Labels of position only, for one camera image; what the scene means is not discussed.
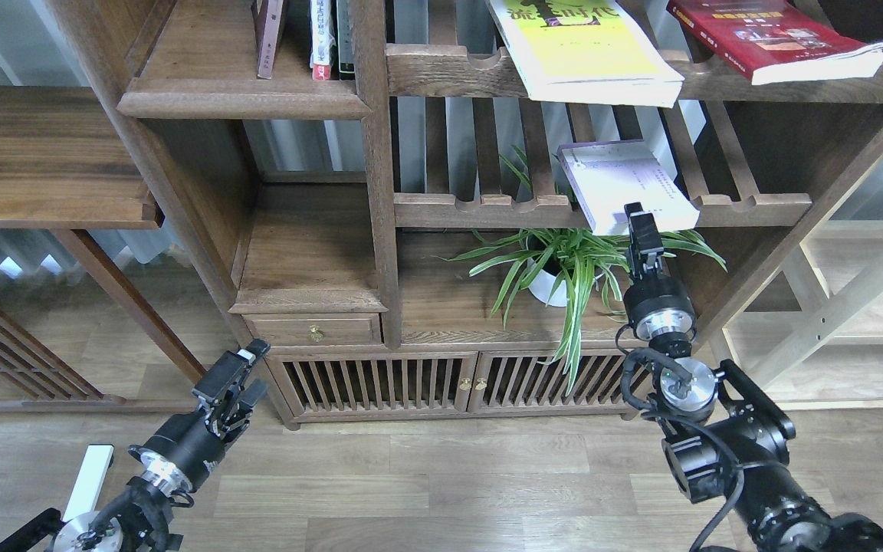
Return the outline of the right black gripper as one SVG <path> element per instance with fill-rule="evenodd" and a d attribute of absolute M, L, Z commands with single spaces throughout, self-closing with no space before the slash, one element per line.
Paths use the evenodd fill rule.
<path fill-rule="evenodd" d="M 629 324 L 638 338 L 662 334 L 687 334 L 694 328 L 696 312 L 686 287 L 663 270 L 665 252 L 655 218 L 640 202 L 624 205 L 628 218 L 630 248 L 627 259 L 631 286 L 623 301 Z"/>

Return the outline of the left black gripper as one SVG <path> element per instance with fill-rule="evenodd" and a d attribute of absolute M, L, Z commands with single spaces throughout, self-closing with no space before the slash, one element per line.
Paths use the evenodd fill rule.
<path fill-rule="evenodd" d="M 206 482 L 248 429 L 252 409 L 268 390 L 262 379 L 243 384 L 270 349 L 268 342 L 252 340 L 237 353 L 225 350 L 193 388 L 199 406 L 169 417 L 144 444 L 129 447 L 145 468 L 144 480 L 165 495 L 196 492 Z"/>

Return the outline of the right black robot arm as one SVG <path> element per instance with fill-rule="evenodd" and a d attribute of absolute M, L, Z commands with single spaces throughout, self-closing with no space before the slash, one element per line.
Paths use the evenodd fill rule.
<path fill-rule="evenodd" d="M 705 541 L 736 511 L 760 551 L 883 551 L 883 528 L 860 514 L 832 517 L 789 473 L 792 420 L 732 360 L 718 368 L 691 356 L 696 321 L 682 283 L 665 273 L 665 247 L 651 213 L 625 206 L 631 287 L 629 326 L 647 342 L 630 350 L 620 388 L 630 406 L 665 433 L 663 451 L 684 496 L 724 507 L 698 535 Z"/>

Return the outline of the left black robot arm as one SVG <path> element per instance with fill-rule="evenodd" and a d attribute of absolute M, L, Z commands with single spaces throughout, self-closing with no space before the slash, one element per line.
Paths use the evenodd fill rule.
<path fill-rule="evenodd" d="M 238 352 L 226 350 L 194 386 L 196 409 L 176 413 L 145 443 L 129 447 L 143 473 L 115 499 L 70 521 L 46 509 L 0 542 L 0 551 L 29 551 L 46 537 L 52 538 L 49 551 L 178 550 L 182 535 L 169 531 L 172 510 L 193 506 L 192 494 L 248 429 L 267 386 L 245 381 L 270 348 L 254 339 Z"/>

